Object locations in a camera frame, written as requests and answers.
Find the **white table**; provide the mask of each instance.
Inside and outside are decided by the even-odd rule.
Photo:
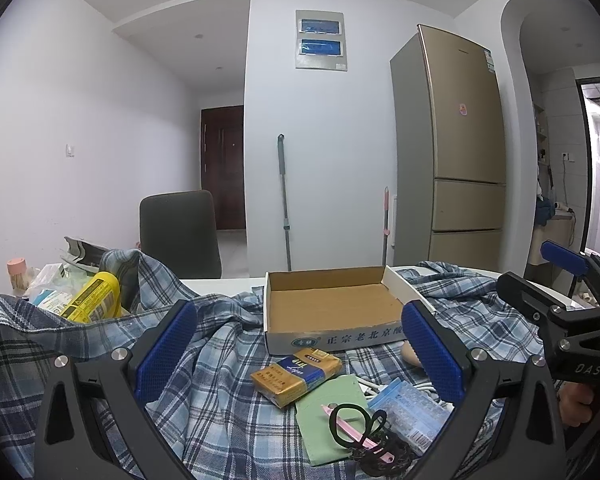
[[[402,269],[416,269],[420,274],[427,276],[429,274],[435,274],[433,270],[426,269],[424,267],[405,266],[405,267],[392,267],[395,270]],[[490,278],[497,278],[499,272],[491,272],[490,270],[470,269],[482,274],[483,276],[489,276]],[[191,290],[198,294],[224,294],[226,296],[235,296],[240,292],[251,290],[254,286],[264,286],[264,278],[225,278],[220,280],[182,280],[184,285],[188,286]],[[566,296],[556,292],[543,285],[536,284],[539,288],[551,294],[556,300],[562,302],[565,305],[572,305],[580,307],[578,303],[570,300]]]

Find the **gold refrigerator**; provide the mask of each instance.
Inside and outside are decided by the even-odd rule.
[[[391,60],[398,187],[394,265],[498,270],[505,140],[491,53],[425,25]]]

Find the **blue label on cigarette pack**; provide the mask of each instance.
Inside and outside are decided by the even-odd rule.
[[[309,363],[305,363],[293,355],[285,357],[276,364],[284,368],[290,374],[301,378],[306,383],[307,391],[310,391],[314,386],[317,386],[325,379],[323,370],[310,365]]]

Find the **green paper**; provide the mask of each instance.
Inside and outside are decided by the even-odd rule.
[[[326,381],[314,391],[296,400],[296,422],[300,427],[304,449],[309,456],[311,465],[322,465],[335,460],[342,460],[350,455],[350,449],[341,447],[329,430],[329,417],[322,409],[322,404],[357,404],[368,410],[366,399],[358,380],[354,375],[343,375]],[[338,416],[346,420],[360,433],[365,431],[365,419],[360,412],[341,410]],[[351,440],[342,430],[340,436]]]

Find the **yellow bottle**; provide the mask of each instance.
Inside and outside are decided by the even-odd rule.
[[[60,316],[78,323],[119,317],[120,284],[110,272],[99,272],[82,288],[60,313]]]

